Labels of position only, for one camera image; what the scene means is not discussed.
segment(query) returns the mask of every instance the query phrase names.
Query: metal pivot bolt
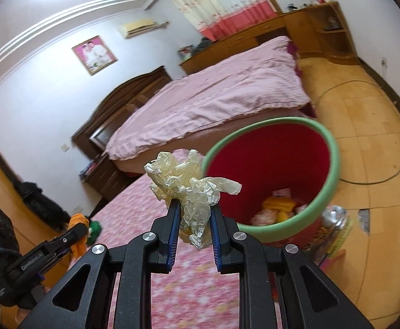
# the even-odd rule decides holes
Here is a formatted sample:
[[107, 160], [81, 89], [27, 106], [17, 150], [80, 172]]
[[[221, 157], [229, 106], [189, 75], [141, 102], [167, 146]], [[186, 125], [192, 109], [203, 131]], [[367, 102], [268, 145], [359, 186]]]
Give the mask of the metal pivot bolt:
[[102, 254], [104, 252], [104, 250], [105, 250], [105, 247], [104, 247], [104, 245], [101, 245], [101, 244], [98, 244], [98, 245], [95, 245], [92, 247], [92, 252], [95, 255]]
[[142, 239], [144, 239], [145, 241], [153, 241], [155, 239], [155, 233], [146, 232], [142, 235]]
[[289, 243], [287, 246], [285, 246], [285, 251], [287, 251], [290, 254], [297, 254], [299, 248], [295, 244]]
[[233, 238], [235, 240], [243, 241], [247, 238], [247, 234], [242, 231], [237, 231], [235, 234], [233, 234]]

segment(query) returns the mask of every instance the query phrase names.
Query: green trash can rim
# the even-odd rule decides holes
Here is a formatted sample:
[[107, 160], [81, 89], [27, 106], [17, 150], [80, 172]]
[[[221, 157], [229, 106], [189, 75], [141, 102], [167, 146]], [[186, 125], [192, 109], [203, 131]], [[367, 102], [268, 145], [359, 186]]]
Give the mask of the green trash can rim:
[[306, 227], [314, 223], [317, 218], [320, 217], [322, 211], [326, 208], [326, 206], [328, 206], [329, 202], [334, 196], [337, 184], [339, 182], [341, 169], [340, 154], [337, 147], [337, 142], [332, 134], [322, 124], [312, 119], [306, 119], [303, 117], [280, 117], [257, 122], [255, 124], [243, 127], [216, 143], [209, 150], [203, 160], [203, 175], [206, 176], [209, 166], [216, 155], [234, 139], [257, 128], [275, 124], [299, 124], [309, 127], [317, 132], [324, 139], [326, 145], [328, 146], [330, 166], [322, 189], [313, 199], [313, 201], [308, 204], [306, 209], [300, 214], [293, 216], [287, 221], [273, 225], [254, 226], [238, 223], [240, 231], [255, 236], [262, 243], [271, 243], [286, 239], [301, 232]]

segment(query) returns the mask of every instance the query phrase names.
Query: nightstand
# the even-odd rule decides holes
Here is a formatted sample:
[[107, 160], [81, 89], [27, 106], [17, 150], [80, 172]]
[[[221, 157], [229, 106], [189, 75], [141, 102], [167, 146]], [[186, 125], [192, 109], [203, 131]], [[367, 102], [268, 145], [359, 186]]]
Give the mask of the nightstand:
[[96, 166], [82, 178], [82, 181], [100, 192], [107, 201], [111, 201], [134, 180], [135, 178], [129, 178], [117, 169], [107, 155], [98, 159]]

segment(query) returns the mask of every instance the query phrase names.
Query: bed frame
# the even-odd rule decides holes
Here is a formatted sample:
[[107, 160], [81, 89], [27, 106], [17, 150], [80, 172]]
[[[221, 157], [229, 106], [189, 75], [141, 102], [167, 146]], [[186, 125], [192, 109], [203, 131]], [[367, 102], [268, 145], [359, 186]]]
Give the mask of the bed frame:
[[72, 142], [91, 160], [106, 148], [115, 131], [162, 87], [172, 81], [164, 67], [136, 76], [116, 87], [98, 105]]

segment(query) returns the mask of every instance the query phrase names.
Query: crumpled paper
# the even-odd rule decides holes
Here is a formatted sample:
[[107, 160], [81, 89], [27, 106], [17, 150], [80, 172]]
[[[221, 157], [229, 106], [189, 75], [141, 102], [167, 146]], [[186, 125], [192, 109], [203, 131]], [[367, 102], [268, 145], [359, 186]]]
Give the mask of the crumpled paper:
[[180, 163], [169, 152], [160, 152], [156, 160], [144, 166], [152, 179], [150, 188], [158, 200], [179, 199], [182, 208], [180, 238], [198, 250], [211, 245], [210, 207], [220, 200], [220, 192], [238, 194], [241, 184], [226, 178], [202, 178], [198, 151], [192, 149], [188, 159]]

